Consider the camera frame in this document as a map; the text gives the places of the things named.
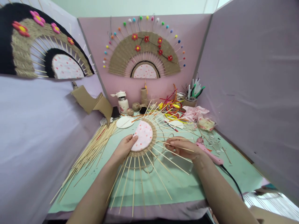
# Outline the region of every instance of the pink wall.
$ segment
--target pink wall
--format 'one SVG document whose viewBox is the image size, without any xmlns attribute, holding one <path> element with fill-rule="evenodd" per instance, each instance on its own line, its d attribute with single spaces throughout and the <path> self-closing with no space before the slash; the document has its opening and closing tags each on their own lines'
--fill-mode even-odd
<svg viewBox="0 0 299 224">
<path fill-rule="evenodd" d="M 183 50 L 186 51 L 184 54 L 186 59 L 180 63 L 181 66 L 186 64 L 186 67 L 184 67 L 180 73 L 169 77 L 155 80 L 147 79 L 146 84 L 149 97 L 161 98 L 167 94 L 171 94 L 171 92 L 174 91 L 173 84 L 176 85 L 178 91 L 183 90 L 182 86 L 190 84 L 210 16 L 210 14 L 156 16 L 156 18 L 160 18 L 160 21 L 165 22 L 164 28 L 159 32 L 162 37 L 166 38 L 170 30 L 173 29 L 173 34 L 168 38 L 168 41 L 174 46 L 178 40 L 181 40 L 180 45 L 183 45 Z M 117 32 L 119 38 L 121 38 L 122 35 L 118 31 L 118 27 L 121 27 L 124 35 L 127 34 L 123 22 L 126 21 L 128 23 L 128 19 L 129 17 L 112 17 L 112 32 Z M 97 72 L 102 80 L 103 88 L 106 89 L 108 99 L 112 105 L 115 106 L 118 105 L 118 103 L 117 98 L 111 97 L 110 94 L 115 94 L 120 90 L 126 91 L 130 106 L 133 102 L 140 102 L 140 89 L 144 87 L 144 79 L 121 77 L 110 74 L 107 68 L 103 68 L 104 57 L 107 59 L 110 58 L 104 54 L 104 51 L 107 50 L 106 45 L 109 45 L 107 31 L 110 30 L 110 17 L 79 18 L 79 22 L 87 40 L 93 61 L 96 64 Z M 182 50 L 179 50 L 177 53 L 179 58 L 183 58 Z"/>
</svg>

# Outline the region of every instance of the white paper circle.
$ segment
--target white paper circle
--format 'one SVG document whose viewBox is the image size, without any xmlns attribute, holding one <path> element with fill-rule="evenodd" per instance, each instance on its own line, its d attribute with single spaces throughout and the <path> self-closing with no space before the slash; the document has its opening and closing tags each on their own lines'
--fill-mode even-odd
<svg viewBox="0 0 299 224">
<path fill-rule="evenodd" d="M 84 78 L 80 65 L 65 54 L 57 54 L 53 57 L 52 69 L 57 79 Z"/>
<path fill-rule="evenodd" d="M 133 117 L 129 117 L 129 116 L 125 116 L 125 117 L 121 117 L 117 120 L 116 122 L 116 126 L 118 128 L 127 128 L 130 127 L 134 124 L 134 122 L 132 122 L 134 120 Z"/>
</svg>

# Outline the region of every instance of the pen holder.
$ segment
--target pen holder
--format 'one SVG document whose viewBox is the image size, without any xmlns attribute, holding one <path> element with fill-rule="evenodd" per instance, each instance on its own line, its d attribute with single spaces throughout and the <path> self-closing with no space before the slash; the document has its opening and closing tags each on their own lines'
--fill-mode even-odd
<svg viewBox="0 0 299 224">
<path fill-rule="evenodd" d="M 196 101 L 197 99 L 195 97 L 190 97 L 190 99 L 186 97 L 183 106 L 196 107 Z"/>
</svg>

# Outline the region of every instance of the woven fan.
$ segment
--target woven fan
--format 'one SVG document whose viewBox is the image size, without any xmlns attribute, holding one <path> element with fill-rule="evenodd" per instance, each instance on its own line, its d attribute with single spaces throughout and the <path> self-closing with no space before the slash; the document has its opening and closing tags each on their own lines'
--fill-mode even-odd
<svg viewBox="0 0 299 224">
<path fill-rule="evenodd" d="M 164 26 L 164 22 L 159 23 L 159 18 L 156 21 L 154 17 L 151 21 L 148 16 L 146 18 L 144 29 L 140 16 L 138 21 L 135 18 L 133 21 L 129 19 L 131 29 L 128 29 L 124 22 L 128 36 L 125 36 L 120 27 L 118 30 L 123 38 L 116 32 L 111 36 L 103 61 L 107 64 L 103 67 L 108 68 L 109 73 L 131 78 L 156 79 L 176 74 L 185 67 L 185 64 L 180 65 L 180 61 L 185 60 L 185 57 L 179 58 L 181 56 L 177 55 L 185 53 L 179 51 L 183 46 L 177 46 L 181 41 L 178 40 L 174 45 L 168 41 L 178 36 L 172 36 L 173 30 L 168 32 L 169 26 Z"/>
<path fill-rule="evenodd" d="M 56 79 L 94 74 L 91 55 L 87 57 L 71 34 L 44 12 L 8 3 L 0 9 L 0 18 L 0 73 Z"/>
</svg>

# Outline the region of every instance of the cardboard piece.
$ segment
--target cardboard piece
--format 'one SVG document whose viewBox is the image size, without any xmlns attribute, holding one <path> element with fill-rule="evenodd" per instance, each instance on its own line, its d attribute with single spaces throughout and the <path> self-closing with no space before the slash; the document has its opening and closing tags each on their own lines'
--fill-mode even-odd
<svg viewBox="0 0 299 224">
<path fill-rule="evenodd" d="M 84 86 L 80 86 L 73 90 L 71 94 L 88 114 L 93 110 L 99 110 L 105 116 L 109 125 L 113 107 L 102 93 L 95 99 L 86 91 Z"/>
<path fill-rule="evenodd" d="M 256 206 L 250 207 L 250 211 L 252 212 L 255 218 L 263 219 L 263 224 L 299 224 L 299 222 L 295 220 L 277 215 L 275 213 L 269 212 Z"/>
</svg>

